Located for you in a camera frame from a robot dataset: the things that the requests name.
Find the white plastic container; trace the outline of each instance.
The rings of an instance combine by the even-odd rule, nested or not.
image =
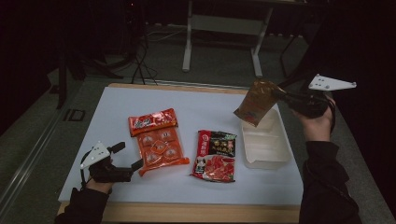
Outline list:
[[[242,121],[245,165],[253,169],[278,169],[291,159],[279,112],[270,109],[255,128]]]

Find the black sleeve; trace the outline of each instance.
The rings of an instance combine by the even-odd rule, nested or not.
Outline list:
[[[338,146],[331,142],[306,142],[306,149],[299,223],[361,223],[359,207],[347,191],[349,176],[335,158]]]
[[[55,218],[55,224],[100,224],[107,200],[108,195],[97,190],[73,189],[70,204]]]

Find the white tabletop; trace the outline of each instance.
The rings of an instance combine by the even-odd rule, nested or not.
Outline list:
[[[278,170],[245,166],[241,120],[233,113],[244,97],[230,93],[105,88],[59,201],[68,202],[72,188],[80,188],[80,161],[98,141],[108,147],[125,142],[126,148],[111,158],[114,165],[129,167],[140,156],[136,140],[129,133],[128,117],[174,108],[184,156],[191,163],[162,167],[144,176],[135,173],[131,182],[114,185],[110,202],[299,205],[303,183],[294,158]],[[198,131],[202,129],[237,134],[235,182],[213,183],[190,176]]]

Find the hand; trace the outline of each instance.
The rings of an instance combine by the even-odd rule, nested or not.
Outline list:
[[[113,185],[114,185],[114,183],[99,183],[99,182],[96,182],[93,178],[91,178],[91,180],[88,181],[86,188],[94,189],[94,190],[103,192],[105,194],[108,194],[108,192],[111,190],[111,188],[113,188]]]
[[[322,117],[310,119],[293,110],[293,114],[300,120],[304,127],[305,141],[330,142],[332,127],[332,111],[328,107]]]

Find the red packaging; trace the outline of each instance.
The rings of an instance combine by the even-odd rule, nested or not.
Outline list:
[[[213,182],[234,182],[235,138],[232,133],[199,131],[191,175]]]
[[[177,118],[174,109],[152,113],[141,117],[129,117],[131,136],[135,136],[139,146],[145,172],[163,166],[189,164],[185,158],[177,136]]]
[[[176,113],[173,108],[140,117],[129,117],[128,122],[132,137],[144,132],[177,126]]]

